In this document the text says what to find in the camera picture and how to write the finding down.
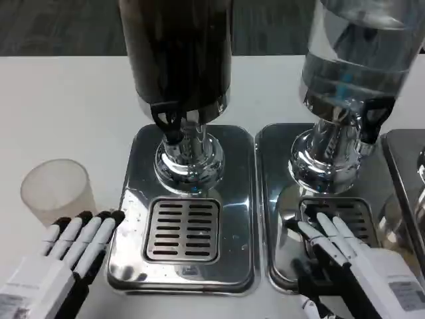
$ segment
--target drip tray grate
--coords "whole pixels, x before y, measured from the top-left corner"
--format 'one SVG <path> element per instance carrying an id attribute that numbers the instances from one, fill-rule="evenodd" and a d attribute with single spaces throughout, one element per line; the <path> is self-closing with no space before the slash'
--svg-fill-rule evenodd
<path id="1" fill-rule="evenodd" d="M 157 199 L 151 206 L 146 256 L 152 261 L 215 260 L 219 213 L 214 199 Z"/>

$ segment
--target label sticker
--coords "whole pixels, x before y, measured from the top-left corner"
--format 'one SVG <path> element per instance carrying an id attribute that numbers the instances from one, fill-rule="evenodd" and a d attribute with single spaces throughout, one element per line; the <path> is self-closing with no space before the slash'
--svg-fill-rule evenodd
<path id="1" fill-rule="evenodd" d="M 414 281 L 391 282 L 390 288 L 396 295 L 404 311 L 425 309 L 425 293 L 422 287 Z"/>
<path id="2" fill-rule="evenodd" d="M 29 318 L 29 304 L 29 298 L 0 294 L 0 319 Z"/>

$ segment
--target robotic hand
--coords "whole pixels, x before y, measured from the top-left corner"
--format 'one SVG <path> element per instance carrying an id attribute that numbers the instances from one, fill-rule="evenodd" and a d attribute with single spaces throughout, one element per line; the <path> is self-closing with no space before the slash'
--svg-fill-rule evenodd
<path id="1" fill-rule="evenodd" d="M 97 275 L 122 211 L 62 217 L 39 250 L 25 257 L 0 288 L 0 319 L 73 319 Z"/>
<path id="2" fill-rule="evenodd" d="M 356 238 L 339 217 L 317 214 L 323 233 L 303 221 L 288 227 L 308 240 L 337 294 L 355 319 L 425 318 L 425 291 L 403 258 L 372 249 Z M 301 306 L 309 319 L 339 318 L 320 303 L 317 291 L 299 280 Z"/>

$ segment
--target table surface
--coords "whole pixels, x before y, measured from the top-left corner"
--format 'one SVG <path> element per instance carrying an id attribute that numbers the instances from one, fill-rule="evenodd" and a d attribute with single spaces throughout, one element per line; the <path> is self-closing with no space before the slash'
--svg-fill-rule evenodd
<path id="1" fill-rule="evenodd" d="M 230 105 L 213 124 L 241 126 L 255 135 L 275 122 L 314 122 L 298 97 L 303 60 L 234 57 Z M 424 127 L 424 82 L 420 56 L 382 132 Z M 87 168 L 98 208 L 117 207 L 132 138 L 150 121 L 139 109 L 124 56 L 0 58 L 0 108 L 1 285 L 43 234 L 19 195 L 24 176 L 43 161 L 72 158 Z M 194 301 L 185 316 L 303 318 L 294 297 L 271 295 L 276 294 L 265 292 L 245 308 L 242 298 L 215 298 L 208 308 Z M 124 297 L 99 276 L 79 318 L 172 318 L 182 298 L 190 297 Z"/>

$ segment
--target plastic cup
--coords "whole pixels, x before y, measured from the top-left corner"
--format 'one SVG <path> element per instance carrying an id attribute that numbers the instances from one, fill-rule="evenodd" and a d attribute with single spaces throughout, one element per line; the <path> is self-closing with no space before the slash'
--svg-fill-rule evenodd
<path id="1" fill-rule="evenodd" d="M 96 212 L 88 173 L 71 159 L 46 161 L 30 171 L 22 182 L 21 198 L 44 226 L 82 211 Z"/>

